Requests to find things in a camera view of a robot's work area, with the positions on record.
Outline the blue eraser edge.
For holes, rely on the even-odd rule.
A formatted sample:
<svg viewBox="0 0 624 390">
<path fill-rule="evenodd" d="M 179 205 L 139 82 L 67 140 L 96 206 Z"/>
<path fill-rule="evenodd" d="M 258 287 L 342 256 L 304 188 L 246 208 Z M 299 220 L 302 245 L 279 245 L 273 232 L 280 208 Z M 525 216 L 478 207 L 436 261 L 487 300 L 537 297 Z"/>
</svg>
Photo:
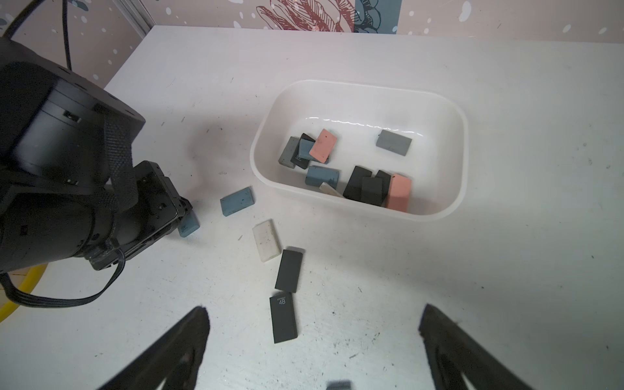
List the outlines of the blue eraser edge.
<svg viewBox="0 0 624 390">
<path fill-rule="evenodd" d="M 311 165 L 307 170 L 305 184 L 319 188 L 323 183 L 327 183 L 330 187 L 336 189 L 339 178 L 340 172 L 336 169 Z"/>
</svg>

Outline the black eraser 4B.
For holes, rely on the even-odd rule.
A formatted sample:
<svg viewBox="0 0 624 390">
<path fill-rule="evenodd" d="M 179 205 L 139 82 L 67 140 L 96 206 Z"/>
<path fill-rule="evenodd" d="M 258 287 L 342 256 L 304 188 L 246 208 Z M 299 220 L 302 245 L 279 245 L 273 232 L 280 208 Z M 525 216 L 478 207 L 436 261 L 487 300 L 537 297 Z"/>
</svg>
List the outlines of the black eraser 4B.
<svg viewBox="0 0 624 390">
<path fill-rule="evenodd" d="M 310 155 L 310 151 L 314 144 L 315 139 L 313 137 L 302 133 L 291 162 L 294 163 L 296 167 L 306 170 L 309 167 L 310 162 L 315 161 L 315 159 Z"/>
</svg>

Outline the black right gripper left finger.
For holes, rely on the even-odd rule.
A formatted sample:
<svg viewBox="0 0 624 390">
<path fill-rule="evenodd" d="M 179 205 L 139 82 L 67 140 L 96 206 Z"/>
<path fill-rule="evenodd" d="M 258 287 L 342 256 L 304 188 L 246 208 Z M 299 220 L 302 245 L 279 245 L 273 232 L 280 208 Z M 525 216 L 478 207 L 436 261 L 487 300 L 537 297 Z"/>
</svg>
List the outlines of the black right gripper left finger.
<svg viewBox="0 0 624 390">
<path fill-rule="evenodd" d="M 194 389 L 210 330 L 206 308 L 193 308 L 102 388 Z"/>
</svg>

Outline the pink eraser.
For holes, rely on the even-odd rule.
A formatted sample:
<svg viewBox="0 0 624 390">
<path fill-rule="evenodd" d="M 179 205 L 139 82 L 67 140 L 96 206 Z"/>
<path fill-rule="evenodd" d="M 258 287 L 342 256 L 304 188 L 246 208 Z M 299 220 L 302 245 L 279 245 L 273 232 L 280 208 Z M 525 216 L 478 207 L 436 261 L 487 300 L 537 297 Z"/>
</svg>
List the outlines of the pink eraser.
<svg viewBox="0 0 624 390">
<path fill-rule="evenodd" d="M 337 136 L 323 129 L 318 139 L 315 141 L 315 144 L 310 149 L 310 156 L 318 163 L 327 163 L 337 141 Z"/>
<path fill-rule="evenodd" d="M 402 175 L 392 175 L 387 196 L 386 207 L 390 210 L 407 212 L 411 198 L 411 179 Z"/>
</svg>

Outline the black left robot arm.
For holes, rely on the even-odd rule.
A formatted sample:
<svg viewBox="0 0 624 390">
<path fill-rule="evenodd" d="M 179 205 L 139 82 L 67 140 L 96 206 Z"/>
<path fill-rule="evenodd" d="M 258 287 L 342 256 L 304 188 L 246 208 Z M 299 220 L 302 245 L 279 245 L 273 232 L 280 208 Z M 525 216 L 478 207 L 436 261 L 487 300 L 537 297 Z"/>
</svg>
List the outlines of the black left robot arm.
<svg viewBox="0 0 624 390">
<path fill-rule="evenodd" d="M 133 162 L 144 118 L 76 73 L 1 41 L 1 270 L 133 258 L 198 221 L 155 162 Z"/>
</svg>

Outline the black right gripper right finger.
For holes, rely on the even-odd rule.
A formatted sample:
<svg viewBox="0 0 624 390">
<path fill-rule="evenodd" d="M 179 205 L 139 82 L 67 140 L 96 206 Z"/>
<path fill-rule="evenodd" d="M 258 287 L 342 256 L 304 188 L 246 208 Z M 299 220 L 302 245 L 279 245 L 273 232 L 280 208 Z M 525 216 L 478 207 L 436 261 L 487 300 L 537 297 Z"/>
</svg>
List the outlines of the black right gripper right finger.
<svg viewBox="0 0 624 390">
<path fill-rule="evenodd" d="M 502 365 L 437 307 L 427 304 L 419 334 L 436 389 L 528 389 L 523 380 Z"/>
</svg>

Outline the white eraser 4B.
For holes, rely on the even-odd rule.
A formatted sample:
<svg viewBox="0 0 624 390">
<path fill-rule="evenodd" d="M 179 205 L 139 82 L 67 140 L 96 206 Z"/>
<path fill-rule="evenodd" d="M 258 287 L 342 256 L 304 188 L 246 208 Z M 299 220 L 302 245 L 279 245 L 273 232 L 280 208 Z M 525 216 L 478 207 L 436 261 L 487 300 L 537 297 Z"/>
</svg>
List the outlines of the white eraser 4B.
<svg viewBox="0 0 624 390">
<path fill-rule="evenodd" d="M 343 195 L 339 193 L 335 188 L 331 187 L 331 185 L 329 185 L 328 182 L 323 182 L 320 185 L 319 189 L 322 193 L 325 193 L 327 195 L 338 197 L 338 198 L 343 198 Z"/>
</svg>

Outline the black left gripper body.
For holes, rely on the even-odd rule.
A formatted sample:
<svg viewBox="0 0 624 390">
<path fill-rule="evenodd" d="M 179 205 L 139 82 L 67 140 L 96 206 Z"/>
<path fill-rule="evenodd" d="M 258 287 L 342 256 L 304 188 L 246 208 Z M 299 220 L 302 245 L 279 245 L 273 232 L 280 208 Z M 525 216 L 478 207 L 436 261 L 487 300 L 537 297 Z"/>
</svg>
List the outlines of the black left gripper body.
<svg viewBox="0 0 624 390">
<path fill-rule="evenodd" d="M 130 260 L 162 237 L 178 232 L 182 218 L 193 210 L 157 163 L 140 162 L 134 173 L 138 190 L 135 206 L 123 212 L 107 208 L 94 211 L 94 225 L 84 257 L 96 271 L 117 262 L 117 255 L 107 242 L 123 250 L 125 258 Z"/>
</svg>

